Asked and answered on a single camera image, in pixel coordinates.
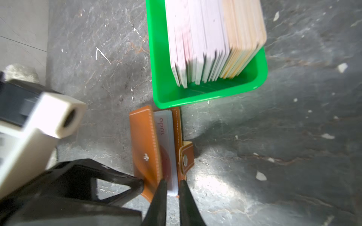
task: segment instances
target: green container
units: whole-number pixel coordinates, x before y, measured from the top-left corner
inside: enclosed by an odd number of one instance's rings
[[[165,0],[146,0],[150,43],[153,99],[161,109],[228,97],[254,90],[268,75],[265,51],[262,48],[245,69],[233,79],[178,87],[171,71],[168,48]]]

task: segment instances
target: gray marble surface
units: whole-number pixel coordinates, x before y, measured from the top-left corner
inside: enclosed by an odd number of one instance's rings
[[[181,107],[201,215],[208,225],[362,225],[362,1],[262,6],[265,84]],[[145,2],[49,7],[47,85],[89,108],[59,143],[59,159],[92,158],[133,174],[128,113],[154,105]],[[99,52],[96,60],[96,48],[110,63]],[[101,183],[100,195],[120,189]],[[178,200],[167,205],[167,225],[178,225]],[[149,204],[137,197],[126,206],[145,214]]]

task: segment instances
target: wallet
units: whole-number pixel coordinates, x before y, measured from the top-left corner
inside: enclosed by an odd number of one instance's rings
[[[182,140],[180,109],[172,111],[173,134],[176,151],[178,185],[186,180],[187,171],[194,166],[194,146]],[[145,106],[129,113],[134,176],[144,181],[142,196],[152,201],[160,180],[163,179],[162,159],[157,140],[152,106]]]

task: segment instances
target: round hole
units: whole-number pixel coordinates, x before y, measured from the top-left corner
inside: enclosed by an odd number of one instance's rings
[[[66,120],[65,120],[65,122],[64,122],[64,124],[63,124],[63,127],[69,126],[70,123],[73,121],[74,117],[75,117],[75,109],[73,109],[73,110],[69,113],[69,115],[67,116],[67,118],[66,118]]]
[[[184,155],[184,166],[187,166],[187,155]]]

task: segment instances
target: gray floor tile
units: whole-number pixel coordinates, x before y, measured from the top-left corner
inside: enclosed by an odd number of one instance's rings
[[[20,63],[36,69],[40,83],[45,85],[47,53],[0,37],[0,70],[9,64]]]
[[[46,51],[48,0],[1,0],[0,36]]]

